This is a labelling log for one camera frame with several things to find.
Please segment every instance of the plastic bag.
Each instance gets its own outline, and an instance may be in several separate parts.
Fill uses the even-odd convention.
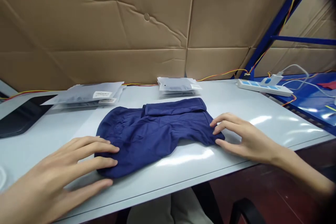
[[[118,91],[124,82],[75,85],[42,105],[85,103],[109,99]]]
[[[174,97],[174,96],[195,96],[199,95],[196,90],[190,91],[160,91],[160,97]]]
[[[160,91],[191,91],[202,89],[197,81],[192,78],[167,78],[158,77]]]
[[[72,109],[72,108],[78,108],[78,107],[96,107],[96,106],[103,106],[103,105],[115,105],[118,103],[121,93],[126,87],[120,87],[118,91],[115,93],[115,95],[112,98],[109,99],[102,99],[102,100],[96,100],[96,101],[88,101],[88,102],[82,102],[82,103],[68,103],[68,104],[57,104],[53,109]]]

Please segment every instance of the chair leg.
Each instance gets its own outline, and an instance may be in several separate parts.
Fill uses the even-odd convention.
[[[243,215],[247,224],[266,224],[258,209],[249,199],[243,198],[234,202],[230,224],[238,224],[241,215]]]

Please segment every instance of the floor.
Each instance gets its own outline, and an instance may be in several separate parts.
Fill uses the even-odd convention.
[[[316,169],[336,165],[336,140],[297,152]],[[310,224],[320,205],[285,172],[269,165],[256,165],[210,181],[224,224],[229,223],[232,204],[250,199],[269,224]],[[88,222],[113,224],[113,213]]]

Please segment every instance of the blue fabric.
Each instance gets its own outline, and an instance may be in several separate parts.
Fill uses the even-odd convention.
[[[136,109],[117,107],[102,120],[97,135],[111,141],[120,151],[95,156],[116,159],[118,165],[98,172],[109,178],[130,174],[171,154],[180,139],[213,145],[217,138],[224,139],[224,135],[212,134],[211,121],[201,98],[146,104]]]

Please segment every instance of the white table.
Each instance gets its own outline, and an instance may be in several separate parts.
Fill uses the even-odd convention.
[[[235,80],[201,82],[201,98],[212,117],[232,112],[250,121],[277,143],[293,150],[335,137],[293,114],[260,93],[239,89]],[[0,118],[36,94],[0,104]],[[184,98],[160,99],[158,87],[127,87],[118,106],[141,108],[146,103],[172,102]],[[95,135],[103,117],[113,107],[49,110],[31,129],[20,136],[0,139],[0,165],[9,175],[7,186],[42,158],[73,137]],[[226,140],[239,136],[223,131]],[[233,156],[217,146],[182,141],[174,152],[138,172],[116,179],[114,185],[74,209],[58,222],[81,223],[190,186],[249,167],[255,163]],[[99,179],[96,172],[69,185],[76,188]]]

